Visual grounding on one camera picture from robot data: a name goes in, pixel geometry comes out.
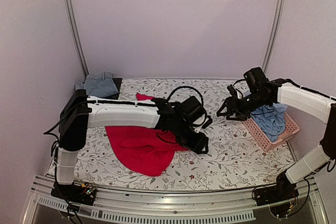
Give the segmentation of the red t-shirt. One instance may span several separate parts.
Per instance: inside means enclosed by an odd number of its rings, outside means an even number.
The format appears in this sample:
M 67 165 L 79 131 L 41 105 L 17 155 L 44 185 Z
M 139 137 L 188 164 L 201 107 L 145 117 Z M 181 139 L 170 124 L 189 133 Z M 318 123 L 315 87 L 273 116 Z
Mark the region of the red t-shirt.
M 111 148 L 126 168 L 145 176 L 160 176 L 170 165 L 176 152 L 188 149 L 178 145 L 175 136 L 160 130 L 136 126 L 106 126 Z

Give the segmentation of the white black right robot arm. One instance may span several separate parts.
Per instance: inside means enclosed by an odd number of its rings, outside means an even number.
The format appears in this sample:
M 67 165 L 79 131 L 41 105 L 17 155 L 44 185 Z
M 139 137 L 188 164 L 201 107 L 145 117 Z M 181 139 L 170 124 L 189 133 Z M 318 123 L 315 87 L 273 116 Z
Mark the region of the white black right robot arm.
M 243 77 L 250 94 L 240 98 L 234 86 L 229 85 L 230 95 L 217 110 L 217 116 L 245 121 L 263 105 L 282 104 L 301 115 L 308 133 L 315 129 L 323 131 L 315 134 L 316 146 L 281 172 L 275 185 L 256 188 L 253 192 L 259 206 L 298 197 L 297 183 L 335 160 L 335 97 L 300 86 L 291 79 L 269 80 L 261 67 L 248 70 Z

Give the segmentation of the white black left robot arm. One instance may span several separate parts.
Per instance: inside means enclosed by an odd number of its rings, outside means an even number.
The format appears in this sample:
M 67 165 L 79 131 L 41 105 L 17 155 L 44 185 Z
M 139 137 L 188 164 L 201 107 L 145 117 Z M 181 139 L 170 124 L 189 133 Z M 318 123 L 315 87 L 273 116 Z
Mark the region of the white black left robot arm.
M 170 98 L 145 101 L 111 100 L 74 92 L 63 108 L 59 121 L 44 135 L 56 138 L 55 181 L 57 190 L 67 200 L 78 195 L 74 183 L 78 153 L 84 148 L 87 129 L 103 126 L 138 126 L 172 133 L 177 144 L 196 154 L 208 153 L 209 138 L 200 128 L 210 122 L 202 97 L 191 96 L 183 102 Z

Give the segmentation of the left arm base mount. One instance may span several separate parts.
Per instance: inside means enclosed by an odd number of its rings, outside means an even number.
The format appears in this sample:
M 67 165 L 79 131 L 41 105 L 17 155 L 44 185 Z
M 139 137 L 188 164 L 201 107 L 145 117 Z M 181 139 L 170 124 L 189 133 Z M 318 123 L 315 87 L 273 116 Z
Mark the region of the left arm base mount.
M 96 188 L 87 183 L 82 185 L 60 185 L 54 183 L 51 195 L 55 198 L 63 199 L 65 202 L 75 202 L 92 206 L 96 199 Z

